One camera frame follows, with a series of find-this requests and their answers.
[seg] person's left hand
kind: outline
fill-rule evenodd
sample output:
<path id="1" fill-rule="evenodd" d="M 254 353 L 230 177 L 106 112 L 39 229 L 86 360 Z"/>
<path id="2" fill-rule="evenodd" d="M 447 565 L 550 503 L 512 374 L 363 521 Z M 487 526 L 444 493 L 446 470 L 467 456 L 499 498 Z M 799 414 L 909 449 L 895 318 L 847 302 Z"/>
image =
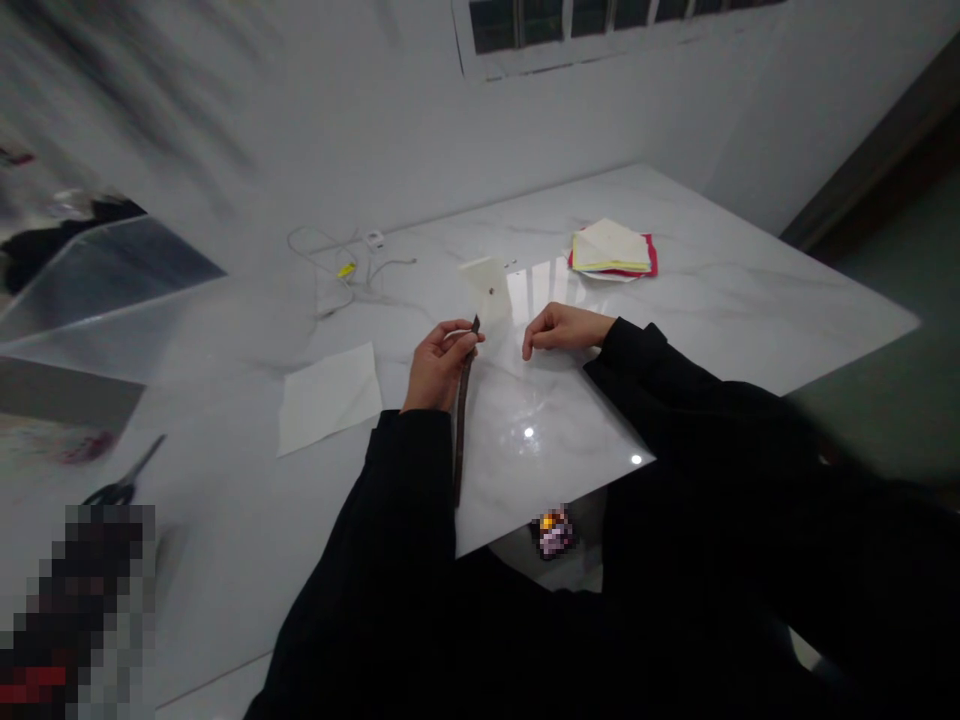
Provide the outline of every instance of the person's left hand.
<path id="1" fill-rule="evenodd" d="M 413 353 L 410 387 L 401 413 L 407 410 L 443 410 L 450 412 L 457 397 L 460 371 L 483 333 L 469 332 L 469 320 L 447 320 L 437 325 Z"/>

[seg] hand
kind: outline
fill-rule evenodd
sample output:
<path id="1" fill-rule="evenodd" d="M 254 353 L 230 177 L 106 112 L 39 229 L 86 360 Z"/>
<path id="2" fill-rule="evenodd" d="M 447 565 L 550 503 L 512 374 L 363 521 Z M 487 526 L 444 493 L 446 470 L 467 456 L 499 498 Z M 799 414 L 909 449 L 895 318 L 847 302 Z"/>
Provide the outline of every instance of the hand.
<path id="1" fill-rule="evenodd" d="M 471 354 L 476 355 L 483 333 L 469 331 L 469 320 L 447 320 L 437 325 L 413 352 L 410 386 L 401 413 L 407 410 L 443 410 L 450 412 L 457 397 L 460 371 Z"/>
<path id="2" fill-rule="evenodd" d="M 577 350 L 600 346 L 616 318 L 589 310 L 550 303 L 534 318 L 523 334 L 523 359 L 533 356 L 533 349 L 564 348 Z"/>

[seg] white cable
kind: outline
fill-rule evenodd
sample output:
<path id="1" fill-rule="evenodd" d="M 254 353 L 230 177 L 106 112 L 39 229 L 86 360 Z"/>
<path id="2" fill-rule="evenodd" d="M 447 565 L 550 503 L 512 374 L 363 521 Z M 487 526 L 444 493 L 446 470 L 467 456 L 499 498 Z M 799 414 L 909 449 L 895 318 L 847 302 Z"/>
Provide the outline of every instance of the white cable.
<path id="1" fill-rule="evenodd" d="M 369 258 L 369 262 L 367 263 L 367 282 L 366 282 L 367 289 L 368 290 L 373 289 L 370 287 L 370 283 L 373 282 L 373 279 L 377 276 L 377 273 L 383 270 L 387 265 L 415 265 L 416 262 L 417 262 L 416 258 L 413 258 L 412 260 L 387 260 L 385 263 L 383 263 L 383 265 L 381 265 L 376 270 L 374 270 L 373 274 L 371 275 L 370 269 L 373 267 L 373 258 Z"/>
<path id="2" fill-rule="evenodd" d="M 354 293 L 353 288 L 350 287 L 350 283 L 347 282 L 346 278 L 340 277 L 339 273 L 334 272 L 333 270 L 330 270 L 329 268 L 324 267 L 323 265 L 321 265 L 320 263 L 318 263 L 316 260 L 314 260 L 312 257 L 310 257 L 310 255 L 308 255 L 307 253 L 302 252 L 301 250 L 298 250 L 296 247 L 294 247 L 294 244 L 293 244 L 293 236 L 294 236 L 296 233 L 298 233 L 298 232 L 300 232 L 300 231 L 302 231 L 302 230 L 312 230 L 313 232 L 315 232 L 315 233 L 317 233 L 317 234 L 319 234 L 319 235 L 323 235 L 325 238 L 327 238 L 328 240 L 330 240 L 331 243 L 333 243 L 332 245 L 327 245 L 327 246 L 325 246 L 325 247 L 317 248 L 316 250 L 313 250 L 312 252 L 314 252 L 314 253 L 323 252 L 323 251 L 325 251 L 325 250 L 332 250 L 332 249 L 335 247 L 335 248 L 337 248 L 337 253 L 336 253 L 336 255 L 334 255 L 334 261 L 335 261 L 335 262 L 337 261 L 337 258 L 340 257 L 340 253 L 341 253 L 341 252 L 345 252 L 347 255 L 350 256 L 350 259 L 351 259 L 351 261 L 353 262 L 354 272 L 356 271 L 356 267 L 357 267 L 360 263 L 359 263 L 359 260 L 357 260 L 357 256 L 354 255 L 343 243 L 335 240 L 334 238 L 330 237 L 327 233 L 325 233 L 323 230 L 320 230 L 320 229 L 318 229 L 318 228 L 315 228 L 315 227 L 313 227 L 312 225 L 301 225 L 300 227 L 295 228 L 294 230 L 291 230 L 289 233 L 287 233 L 287 247 L 290 248 L 290 250 L 291 250 L 292 252 L 294 252 L 295 254 L 299 255 L 299 256 L 302 257 L 304 260 L 306 260 L 308 263 L 310 263 L 311 265 L 313 265 L 314 268 L 315 268 L 314 271 L 313 271 L 313 306 L 314 306 L 314 312 L 315 312 L 315 314 L 316 314 L 317 319 L 318 319 L 318 320 L 323 320 L 323 319 L 328 318 L 328 317 L 330 317 L 331 315 L 333 315 L 337 310 L 342 310 L 342 309 L 345 308 L 347 305 L 349 305 L 350 303 L 352 303 L 352 302 L 354 301 L 354 299 L 356 298 L 356 294 Z M 350 237 L 349 242 L 353 242 L 353 240 L 356 238 L 356 235 L 357 235 L 357 231 L 354 230 L 354 231 L 353 231 L 353 235 Z M 350 293 L 350 297 L 349 297 L 349 299 L 348 299 L 345 303 L 341 303 L 340 305 L 337 305 L 336 307 L 330 308 L 330 309 L 328 309 L 328 310 L 324 310 L 323 312 L 320 312 L 319 310 L 316 309 L 316 308 L 319 306 L 319 304 L 320 304 L 320 287 L 319 287 L 320 283 L 319 283 L 319 281 L 317 280 L 317 270 L 316 270 L 316 269 L 323 270 L 325 273 L 327 273 L 328 275 L 332 276 L 334 280 L 336 280 L 337 282 L 339 282 L 341 285 L 343 285 L 343 287 L 345 287 L 345 288 L 347 289 L 347 292 Z"/>
<path id="3" fill-rule="evenodd" d="M 331 244 L 330 244 L 330 245 L 326 245 L 326 246 L 324 246 L 324 247 L 317 248 L 317 249 L 315 249 L 315 250 L 308 251 L 309 254 L 308 254 L 307 252 L 303 252 L 302 250 L 300 250 L 300 249 L 298 249 L 297 247 L 295 247 L 294 244 L 293 244 L 293 236 L 294 236 L 295 234 L 297 234 L 298 232 L 302 231 L 302 230 L 310 230 L 310 231 L 315 232 L 315 233 L 317 233 L 317 234 L 319 234 L 319 235 L 323 235 L 325 238 L 327 238 L 328 240 L 330 240 Z M 347 242 L 348 242 L 348 243 L 352 243 L 352 242 L 353 242 L 354 240 L 356 240 L 356 239 L 357 239 L 357 229 L 355 229 L 355 230 L 353 231 L 353 235 L 350 236 L 350 240 L 348 240 Z M 323 319 L 325 319 L 325 318 L 330 317 L 330 316 L 333 315 L 335 312 L 337 312 L 337 310 L 342 310 L 343 308 L 347 307 L 347 305 L 349 305 L 350 303 L 352 303 L 352 302 L 356 299 L 356 297 L 357 297 L 356 292 L 354 291 L 353 287 L 351 287 L 349 280 L 350 280 L 350 278 L 352 278 L 353 275 L 356 273 L 356 269 L 357 269 L 357 267 L 360 265 L 360 261 L 357 259 L 357 256 L 354 255 L 353 252 L 350 251 L 350 249 L 346 246 L 345 243 L 339 242 L 338 240 L 334 239 L 333 237 L 331 237 L 330 235 L 328 235 L 327 233 L 325 233 L 323 230 L 320 230 L 319 228 L 315 228 L 315 227 L 313 227 L 312 225 L 301 225 L 300 227 L 295 228 L 294 230 L 291 230 L 289 233 L 287 233 L 287 247 L 290 248 L 290 250 L 291 250 L 293 253 L 295 253 L 296 255 L 299 255 L 301 258 L 303 258 L 303 259 L 306 260 L 308 263 L 310 263 L 311 265 L 314 266 L 314 271 L 313 271 L 313 305 L 314 305 L 314 308 L 316 308 L 316 307 L 319 306 L 319 304 L 320 304 L 320 294 L 319 294 L 319 293 L 320 293 L 320 287 L 319 287 L 319 281 L 317 280 L 317 269 L 323 270 L 325 273 L 327 273 L 328 275 L 330 275 L 331 277 L 333 277 L 334 280 L 336 280 L 336 281 L 339 282 L 341 285 L 343 285 L 343 287 L 345 287 L 345 288 L 347 289 L 347 292 L 350 293 L 350 297 L 347 299 L 346 302 L 341 303 L 340 305 L 337 305 L 336 307 L 330 308 L 330 309 L 328 309 L 328 310 L 324 310 L 323 312 L 316 311 L 316 318 L 317 318 L 318 320 L 323 320 Z M 339 273 L 339 272 L 334 272 L 334 271 L 331 270 L 330 268 L 324 267 L 324 266 L 321 265 L 319 262 L 317 262 L 317 261 L 314 260 L 312 257 L 310 257 L 311 254 L 318 253 L 318 252 L 324 252 L 324 251 L 326 251 L 326 250 L 332 250 L 333 248 L 336 248 L 336 249 L 337 249 L 337 253 L 336 253 L 336 255 L 334 255 L 334 262 L 336 262 L 336 263 L 339 264 L 340 261 L 339 261 L 337 258 L 340 257 L 340 253 L 341 253 L 341 252 L 344 252 L 344 253 L 346 253 L 346 254 L 350 257 L 350 260 L 351 260 L 351 262 L 353 263 L 353 268 L 354 268 L 354 269 L 353 269 L 352 271 L 350 271 L 349 273 L 347 273 L 344 277 L 340 277 L 340 273 Z M 371 254 L 371 252 L 370 252 L 370 248 L 368 247 L 368 248 L 367 248 L 367 279 L 366 279 L 366 282 L 364 283 L 364 287 L 366 287 L 366 289 L 367 289 L 368 291 L 373 292 L 373 288 L 371 287 L 371 283 L 373 282 L 373 279 L 374 279 L 374 278 L 380 273 L 380 271 L 383 270 L 387 265 L 414 265 L 416 262 L 417 262 L 417 259 L 416 259 L 416 258 L 413 258 L 412 260 L 387 260 L 387 261 L 384 262 L 382 265 L 380 265 L 376 270 L 374 270 L 374 269 L 373 269 L 373 257 L 372 257 L 372 254 Z"/>

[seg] brown strap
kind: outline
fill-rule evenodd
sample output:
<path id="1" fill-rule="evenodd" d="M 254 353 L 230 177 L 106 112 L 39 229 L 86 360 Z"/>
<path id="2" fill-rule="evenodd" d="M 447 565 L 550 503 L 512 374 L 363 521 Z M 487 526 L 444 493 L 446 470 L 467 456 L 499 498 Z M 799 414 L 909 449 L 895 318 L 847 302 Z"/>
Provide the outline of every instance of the brown strap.
<path id="1" fill-rule="evenodd" d="M 480 316 L 473 316 L 470 332 L 480 331 Z M 460 485 L 463 482 L 463 419 L 467 412 L 467 385 L 470 382 L 470 367 L 473 365 L 473 353 L 467 355 L 460 372 L 460 391 L 457 394 L 457 446 L 453 462 L 453 506 L 460 507 Z"/>

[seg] marble tabletop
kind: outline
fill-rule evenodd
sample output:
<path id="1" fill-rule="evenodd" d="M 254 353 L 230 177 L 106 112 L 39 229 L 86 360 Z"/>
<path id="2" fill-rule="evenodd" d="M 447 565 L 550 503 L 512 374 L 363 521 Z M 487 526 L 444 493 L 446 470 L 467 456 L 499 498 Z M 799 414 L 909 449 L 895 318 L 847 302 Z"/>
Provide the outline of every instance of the marble tabletop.
<path id="1" fill-rule="evenodd" d="M 605 283 L 567 270 L 571 233 L 603 217 L 653 233 L 659 277 Z M 271 649 L 360 471 L 375 420 L 275 457 L 284 375 L 372 341 L 384 406 L 398 407 L 414 346 L 438 321 L 473 316 L 461 263 L 503 259 L 512 318 L 486 328 L 471 376 L 459 554 L 654 460 L 579 370 L 588 353 L 521 360 L 523 329 L 547 302 L 655 322 L 715 375 L 777 394 L 918 324 L 643 165 L 393 232 L 386 245 L 378 262 L 416 264 L 385 267 L 319 322 L 313 269 L 291 256 L 254 278 L 218 280 L 7 349 L 148 384 L 98 482 L 167 433 L 138 496 L 165 527 L 154 657 L 144 670 L 150 702 L 167 703 Z M 314 257 L 333 264 L 329 254 Z M 324 280 L 319 294 L 325 302 L 342 290 Z M 4 518 L 3 532 L 21 533 L 27 548 L 24 559 L 4 561 L 5 581 L 35 574 L 63 504 L 95 485 L 85 483 L 23 499 L 21 519 Z"/>

